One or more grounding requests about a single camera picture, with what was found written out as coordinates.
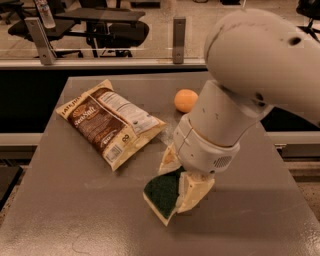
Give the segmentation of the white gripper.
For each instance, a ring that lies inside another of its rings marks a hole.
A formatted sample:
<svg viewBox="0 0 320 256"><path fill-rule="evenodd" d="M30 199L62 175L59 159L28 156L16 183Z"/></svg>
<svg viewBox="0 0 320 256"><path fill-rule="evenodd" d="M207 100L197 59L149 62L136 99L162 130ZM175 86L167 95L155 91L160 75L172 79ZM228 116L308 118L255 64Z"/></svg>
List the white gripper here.
<svg viewBox="0 0 320 256"><path fill-rule="evenodd" d="M176 212L193 209L215 184L213 176L194 172L224 172L239 150L239 143L222 147L203 139L192 128L188 115L183 115L174 131L173 143L167 146L158 171L159 174L170 173L181 165L188 170L182 172L179 178Z"/></svg>

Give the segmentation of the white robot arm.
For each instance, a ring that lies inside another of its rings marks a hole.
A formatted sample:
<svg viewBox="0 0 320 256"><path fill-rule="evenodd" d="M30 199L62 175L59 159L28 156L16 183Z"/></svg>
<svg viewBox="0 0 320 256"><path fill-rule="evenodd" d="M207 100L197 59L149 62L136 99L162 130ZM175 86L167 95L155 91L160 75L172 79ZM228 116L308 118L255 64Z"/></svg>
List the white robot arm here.
<svg viewBox="0 0 320 256"><path fill-rule="evenodd" d="M144 197L164 218L192 209L240 150L244 133L273 108L320 121L320 45L281 17L233 12L204 46L211 80L183 115Z"/></svg>

